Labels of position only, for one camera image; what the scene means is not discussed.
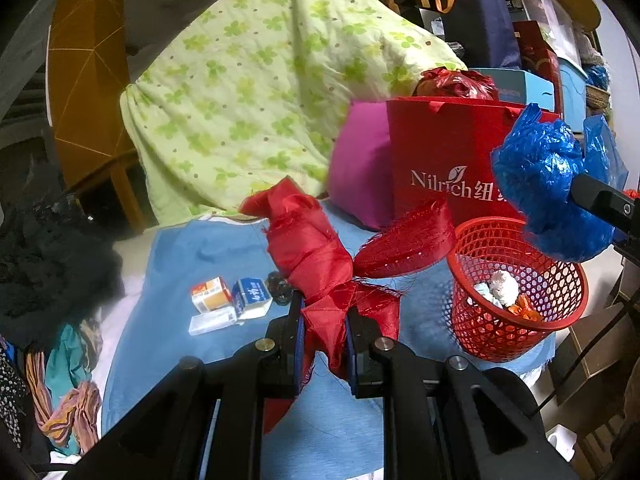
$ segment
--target striped fabric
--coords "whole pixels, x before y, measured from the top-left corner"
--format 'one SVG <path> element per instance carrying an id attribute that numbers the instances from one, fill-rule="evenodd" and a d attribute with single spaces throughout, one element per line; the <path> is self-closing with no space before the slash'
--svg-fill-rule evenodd
<path id="1" fill-rule="evenodd" d="M 80 454 L 84 454 L 98 442 L 96 417 L 102 403 L 98 387 L 90 381 L 82 381 L 53 410 L 51 395 L 44 383 L 44 371 L 44 354 L 27 354 L 26 375 L 38 427 L 57 446 L 64 446 L 73 433 L 80 445 Z"/>

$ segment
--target green floral blanket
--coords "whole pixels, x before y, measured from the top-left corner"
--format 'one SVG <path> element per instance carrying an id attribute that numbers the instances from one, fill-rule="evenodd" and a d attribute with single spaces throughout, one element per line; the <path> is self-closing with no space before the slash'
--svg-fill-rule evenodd
<path id="1" fill-rule="evenodd" d="M 324 191 L 352 100 L 410 95 L 423 70 L 464 69 L 378 0 L 219 0 L 129 85 L 122 116 L 162 225 L 289 175 Z"/>

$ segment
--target red satin cloth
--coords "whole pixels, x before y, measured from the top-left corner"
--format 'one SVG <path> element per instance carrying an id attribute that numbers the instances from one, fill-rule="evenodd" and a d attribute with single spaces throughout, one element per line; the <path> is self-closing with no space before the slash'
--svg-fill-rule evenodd
<path id="1" fill-rule="evenodd" d="M 288 177 L 247 198 L 240 212 L 270 220 L 267 250 L 288 282 L 305 297 L 305 377 L 319 350 L 327 355 L 329 370 L 345 378 L 344 318 L 351 306 L 375 319 L 383 335 L 398 339 L 400 294 L 360 278 L 388 278 L 424 269 L 443 259 L 455 245 L 444 197 L 424 203 L 376 235 L 361 248 L 355 261 L 318 200 L 303 194 Z M 267 431 L 290 404 L 267 403 Z"/>

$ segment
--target red paper bag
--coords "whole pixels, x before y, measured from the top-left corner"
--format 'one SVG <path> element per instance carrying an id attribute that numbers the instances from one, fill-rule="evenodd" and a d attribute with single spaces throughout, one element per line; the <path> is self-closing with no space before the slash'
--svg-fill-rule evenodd
<path id="1" fill-rule="evenodd" d="M 524 106 L 459 97 L 409 97 L 386 103 L 396 217 L 448 194 L 454 225 L 481 216 L 521 218 L 494 183 L 490 154 Z M 543 121 L 558 116 L 542 112 Z"/>

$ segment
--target pink pillow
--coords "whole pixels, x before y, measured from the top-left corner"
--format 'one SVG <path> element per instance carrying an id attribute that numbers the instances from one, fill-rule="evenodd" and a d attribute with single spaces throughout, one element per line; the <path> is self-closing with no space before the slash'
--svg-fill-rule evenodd
<path id="1" fill-rule="evenodd" d="M 353 102 L 329 165 L 329 198 L 372 229 L 394 219 L 386 103 Z"/>

